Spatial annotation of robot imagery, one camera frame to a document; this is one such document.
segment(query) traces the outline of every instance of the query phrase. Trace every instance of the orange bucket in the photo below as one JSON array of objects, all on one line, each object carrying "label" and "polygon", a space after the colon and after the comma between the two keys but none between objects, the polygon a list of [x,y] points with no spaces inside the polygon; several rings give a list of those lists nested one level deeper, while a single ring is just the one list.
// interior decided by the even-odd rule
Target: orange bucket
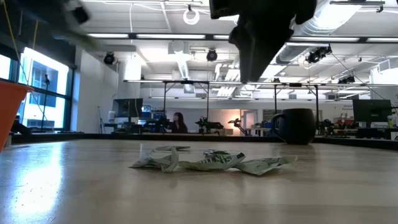
[{"label": "orange bucket", "polygon": [[33,88],[0,81],[0,152],[6,144],[19,105]]}]

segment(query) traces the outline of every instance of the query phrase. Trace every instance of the ceiling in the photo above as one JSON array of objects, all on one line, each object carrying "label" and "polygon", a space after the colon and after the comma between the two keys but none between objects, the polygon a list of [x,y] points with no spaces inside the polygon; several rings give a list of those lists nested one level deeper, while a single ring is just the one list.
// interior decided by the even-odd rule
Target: ceiling
[{"label": "ceiling", "polygon": [[[88,33],[135,32],[135,33],[184,33],[184,34],[229,34],[235,26],[234,21],[211,20],[208,1],[202,5],[193,5],[199,11],[200,20],[188,25],[183,20],[186,6],[170,4],[110,4],[97,0],[83,0],[91,13],[91,20],[84,25]],[[332,35],[345,36],[398,36],[398,4],[396,0],[386,0],[384,12],[376,13],[378,7],[362,7],[348,22],[335,30]],[[137,52],[146,62],[143,74],[166,74],[178,69],[177,63],[167,58],[169,40],[101,40],[104,45],[135,45]],[[187,41],[190,46],[191,60],[187,62],[190,70],[215,71],[217,63],[206,61],[209,48],[215,48],[218,60],[232,62],[238,56],[235,46],[226,41]],[[324,81],[341,74],[346,68],[353,68],[356,75],[368,81],[368,68],[387,57],[398,55],[398,46],[394,44],[332,44],[334,56],[329,55],[320,63],[311,66],[298,58],[293,66],[283,70],[282,82]]]}]

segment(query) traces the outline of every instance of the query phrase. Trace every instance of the security camera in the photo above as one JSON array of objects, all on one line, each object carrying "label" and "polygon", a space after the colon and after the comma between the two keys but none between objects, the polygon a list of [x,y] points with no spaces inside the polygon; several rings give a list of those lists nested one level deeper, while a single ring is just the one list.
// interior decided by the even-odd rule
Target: security camera
[{"label": "security camera", "polygon": [[217,60],[217,52],[216,49],[209,49],[209,52],[207,53],[207,61],[209,62],[214,62]]},{"label": "security camera", "polygon": [[107,65],[114,65],[116,62],[118,62],[118,60],[114,56],[114,52],[107,52],[104,58],[104,63]]}]

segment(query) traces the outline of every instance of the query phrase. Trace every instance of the coffee mug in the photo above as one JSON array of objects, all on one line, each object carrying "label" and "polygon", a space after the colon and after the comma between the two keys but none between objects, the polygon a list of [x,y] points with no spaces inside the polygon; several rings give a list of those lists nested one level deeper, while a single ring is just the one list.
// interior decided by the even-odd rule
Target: coffee mug
[{"label": "coffee mug", "polygon": [[315,138],[315,118],[311,109],[287,109],[275,115],[272,120],[272,132],[287,144],[308,144]]}]

